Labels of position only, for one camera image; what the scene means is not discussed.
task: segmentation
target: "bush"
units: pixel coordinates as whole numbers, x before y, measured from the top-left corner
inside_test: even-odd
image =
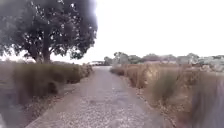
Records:
[[[166,100],[171,97],[176,90],[177,79],[177,70],[160,69],[151,85],[155,100],[161,100],[163,104],[166,103]]]
[[[160,60],[161,60],[161,58],[156,54],[148,54],[148,55],[146,55],[142,58],[143,62],[146,62],[146,61],[160,61]]]
[[[119,75],[119,76],[123,76],[124,75],[124,68],[123,67],[112,67],[110,69],[110,72],[114,73],[116,75]]]
[[[22,100],[58,93],[62,85],[77,83],[88,76],[89,70],[91,69],[74,64],[21,63],[15,66],[13,79]]]
[[[192,111],[191,111],[193,125],[195,124],[204,125],[205,122],[211,121],[210,119],[213,120],[217,119],[216,116],[218,115],[210,117],[212,116],[210,112],[214,111],[213,109],[217,107],[215,106],[215,102],[221,102],[218,101],[218,99],[222,95],[218,95],[217,92],[218,88],[223,86],[221,85],[221,79],[222,79],[221,76],[215,75],[213,73],[203,73],[198,78],[193,88]]]
[[[125,69],[125,76],[129,78],[132,87],[144,88],[147,67],[145,65],[129,65]]]

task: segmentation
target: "gravel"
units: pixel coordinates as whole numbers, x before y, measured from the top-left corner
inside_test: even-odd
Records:
[[[146,109],[125,82],[96,68],[73,93],[64,97],[26,128],[169,128],[159,113]]]

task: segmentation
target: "dry grass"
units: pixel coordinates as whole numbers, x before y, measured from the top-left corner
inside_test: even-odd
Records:
[[[132,87],[143,88],[149,103],[175,124],[203,122],[213,108],[221,81],[220,75],[172,64],[125,65],[119,71]]]
[[[119,76],[124,75],[124,69],[122,67],[113,67],[110,69],[110,72]]]
[[[62,85],[77,83],[90,74],[91,67],[74,64],[16,64],[13,80],[20,100],[57,94]]]

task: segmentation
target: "white sky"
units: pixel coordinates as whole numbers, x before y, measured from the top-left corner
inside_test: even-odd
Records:
[[[78,62],[113,57],[117,51],[139,56],[224,54],[223,0],[97,1],[98,38]]]

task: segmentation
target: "distant tree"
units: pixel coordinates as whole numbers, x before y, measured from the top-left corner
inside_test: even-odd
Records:
[[[80,59],[94,45],[97,22],[93,0],[20,0],[18,15],[0,12],[0,54],[50,61],[50,55]]]
[[[128,56],[128,59],[131,64],[137,64],[141,61],[141,58],[136,55],[130,55]]]
[[[106,57],[104,57],[104,62],[105,62],[105,65],[111,65],[113,63],[113,59],[106,56]]]
[[[177,58],[173,56],[172,54],[165,55],[161,57],[163,61],[176,61]]]
[[[160,57],[153,53],[148,54],[142,58],[143,62],[145,62],[145,61],[160,61],[160,60],[161,60]]]
[[[115,52],[114,63],[115,64],[130,64],[128,55],[123,52]]]
[[[188,56],[178,56],[177,63],[182,64],[190,64],[190,58]]]
[[[196,55],[196,54],[194,54],[194,53],[189,53],[189,54],[187,55],[187,57],[190,57],[190,58],[199,58],[199,56]]]
[[[212,56],[214,59],[222,59],[222,56],[218,55],[218,56]]]

